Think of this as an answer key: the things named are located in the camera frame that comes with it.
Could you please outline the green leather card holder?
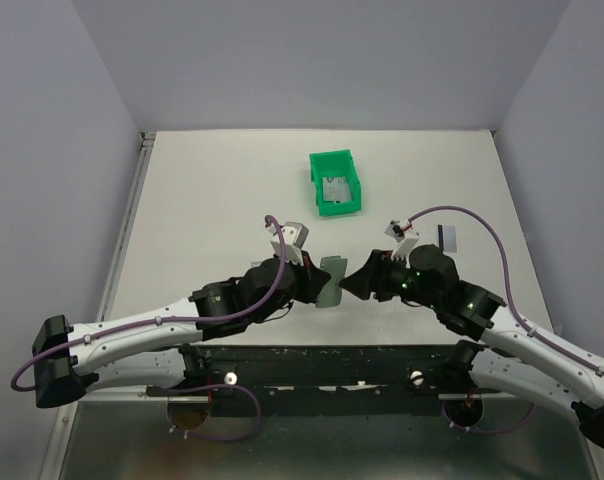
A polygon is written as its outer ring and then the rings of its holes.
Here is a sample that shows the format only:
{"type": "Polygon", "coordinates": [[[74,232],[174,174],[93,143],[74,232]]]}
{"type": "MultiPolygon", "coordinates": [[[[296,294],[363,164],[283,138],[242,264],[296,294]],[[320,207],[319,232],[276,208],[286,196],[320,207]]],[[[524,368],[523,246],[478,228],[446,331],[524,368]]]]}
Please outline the green leather card holder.
{"type": "Polygon", "coordinates": [[[345,277],[348,259],[339,255],[326,256],[320,261],[320,270],[330,275],[329,281],[318,294],[316,307],[320,309],[337,307],[342,300],[340,281],[345,277]]]}

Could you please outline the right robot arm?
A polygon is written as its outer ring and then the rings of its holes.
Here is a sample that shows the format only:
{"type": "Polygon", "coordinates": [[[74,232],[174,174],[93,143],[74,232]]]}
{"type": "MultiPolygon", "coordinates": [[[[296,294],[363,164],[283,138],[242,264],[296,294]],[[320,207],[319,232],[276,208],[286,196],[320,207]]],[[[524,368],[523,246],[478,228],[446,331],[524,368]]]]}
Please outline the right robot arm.
{"type": "Polygon", "coordinates": [[[374,250],[340,286],[361,300],[397,297],[427,307],[466,342],[481,342],[470,359],[443,365],[449,389],[474,384],[554,410],[604,449],[604,357],[518,317],[498,295],[460,279],[454,260],[438,247],[419,246],[404,260],[374,250]]]}

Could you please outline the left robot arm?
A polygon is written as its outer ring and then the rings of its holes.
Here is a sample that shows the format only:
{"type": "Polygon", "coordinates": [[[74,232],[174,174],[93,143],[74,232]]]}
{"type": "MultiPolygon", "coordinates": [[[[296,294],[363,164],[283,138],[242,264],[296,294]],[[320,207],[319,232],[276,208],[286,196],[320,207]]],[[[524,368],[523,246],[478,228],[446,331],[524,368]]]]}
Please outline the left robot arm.
{"type": "Polygon", "coordinates": [[[91,390],[124,385],[194,394],[203,385],[202,368],[189,360],[171,366],[159,360],[161,350],[240,334],[292,302],[313,304],[330,280],[307,253],[299,263],[273,256],[154,311],[75,325],[63,315],[50,317],[31,347],[35,403],[59,407],[91,390]]]}

